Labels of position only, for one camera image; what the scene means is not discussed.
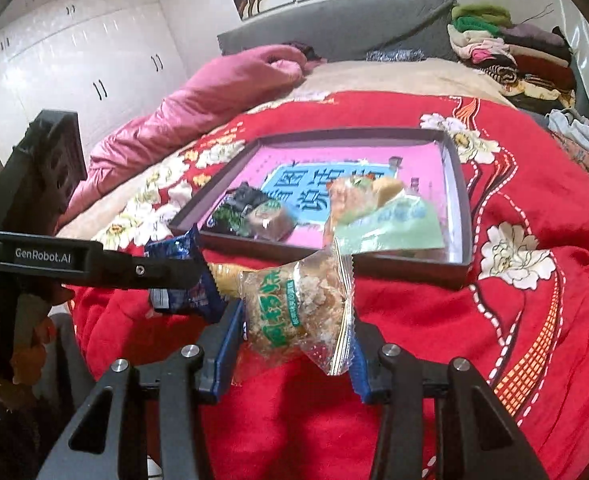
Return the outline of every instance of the green sweater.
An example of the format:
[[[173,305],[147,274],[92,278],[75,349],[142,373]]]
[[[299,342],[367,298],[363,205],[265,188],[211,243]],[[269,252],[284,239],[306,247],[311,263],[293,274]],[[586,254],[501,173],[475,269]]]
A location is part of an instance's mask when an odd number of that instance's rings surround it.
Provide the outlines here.
[[[501,35],[500,30],[496,25],[492,25],[492,23],[488,23],[473,16],[456,18],[455,20],[452,20],[452,25],[454,25],[454,28],[459,32],[465,32],[466,30],[487,30],[495,38]]]
[[[490,4],[462,5],[452,9],[453,20],[463,16],[480,18],[492,25],[502,25],[503,27],[512,27],[513,25],[509,10]]]

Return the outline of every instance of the beige sheet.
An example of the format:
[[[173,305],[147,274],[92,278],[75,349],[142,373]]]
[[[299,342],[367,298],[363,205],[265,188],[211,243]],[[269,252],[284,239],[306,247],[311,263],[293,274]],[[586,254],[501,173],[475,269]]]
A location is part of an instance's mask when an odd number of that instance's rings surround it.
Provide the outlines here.
[[[312,92],[388,91],[478,97],[513,107],[500,94],[500,88],[484,73],[443,59],[398,63],[344,61],[317,67],[289,97]],[[153,170],[154,166],[121,184],[66,225],[58,236],[91,239],[126,207]]]

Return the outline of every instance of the red blanket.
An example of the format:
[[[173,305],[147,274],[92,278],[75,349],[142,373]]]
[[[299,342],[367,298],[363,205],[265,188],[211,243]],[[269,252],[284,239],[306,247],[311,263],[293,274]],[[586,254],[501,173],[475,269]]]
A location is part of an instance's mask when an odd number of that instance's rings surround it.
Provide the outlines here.
[[[168,234],[163,219],[185,203],[186,183],[202,186],[258,136],[337,126],[449,131],[472,208],[475,257],[468,285],[452,292],[359,277],[356,309],[388,341],[420,358],[471,359],[550,477],[575,479],[589,462],[588,175],[528,116],[491,102],[384,92],[316,99],[244,114],[203,137],[154,177],[148,194],[100,239],[141,253],[131,240]],[[152,227],[141,211],[156,220]],[[118,357],[136,364],[164,358],[201,328],[196,319],[146,317],[149,309],[145,291],[78,290],[73,316],[95,376]],[[220,405],[204,408],[215,473],[226,479],[368,478],[378,425],[378,410],[359,402],[347,376],[326,377],[306,358],[233,387]],[[433,465],[429,435],[426,478]]]

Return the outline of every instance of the clothing pile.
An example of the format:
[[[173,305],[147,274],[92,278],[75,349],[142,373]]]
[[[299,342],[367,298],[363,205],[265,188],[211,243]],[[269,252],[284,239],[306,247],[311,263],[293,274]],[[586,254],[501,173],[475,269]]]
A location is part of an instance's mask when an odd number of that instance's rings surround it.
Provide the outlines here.
[[[477,4],[454,7],[448,33],[462,62],[497,81],[516,107],[545,115],[574,106],[572,53],[558,27],[514,25],[507,9]]]
[[[589,120],[574,108],[552,110],[548,131],[561,148],[589,174]]]

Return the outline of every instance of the snack package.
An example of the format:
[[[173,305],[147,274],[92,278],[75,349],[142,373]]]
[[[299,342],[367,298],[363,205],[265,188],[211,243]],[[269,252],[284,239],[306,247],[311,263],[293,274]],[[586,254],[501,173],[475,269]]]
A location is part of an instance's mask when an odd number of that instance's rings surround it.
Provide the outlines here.
[[[223,235],[252,238],[252,231],[246,216],[270,197],[263,191],[242,182],[236,189],[225,194],[216,209],[210,215],[202,229]]]
[[[254,269],[235,264],[208,264],[214,283],[223,296],[239,298],[241,296],[241,285],[239,274],[242,271],[254,272]]]
[[[352,259],[332,244],[281,267],[241,272],[246,333],[267,366],[303,351],[327,375],[347,371],[354,336]]]
[[[332,242],[339,224],[349,224],[377,208],[373,175],[341,177],[327,183],[330,215],[323,231],[324,247]]]
[[[404,191],[373,213],[337,225],[335,238],[344,254],[445,247],[434,205]]]
[[[286,206],[273,198],[253,209],[246,220],[257,237],[273,242],[287,237],[296,225]]]
[[[198,230],[193,226],[186,234],[162,242],[149,242],[145,246],[145,256],[151,258],[177,258],[194,260],[203,266],[199,283],[189,290],[170,288],[151,288],[150,302],[154,311],[161,314],[198,314],[208,323],[216,323],[225,310],[225,300],[221,297],[209,267],[196,245]]]

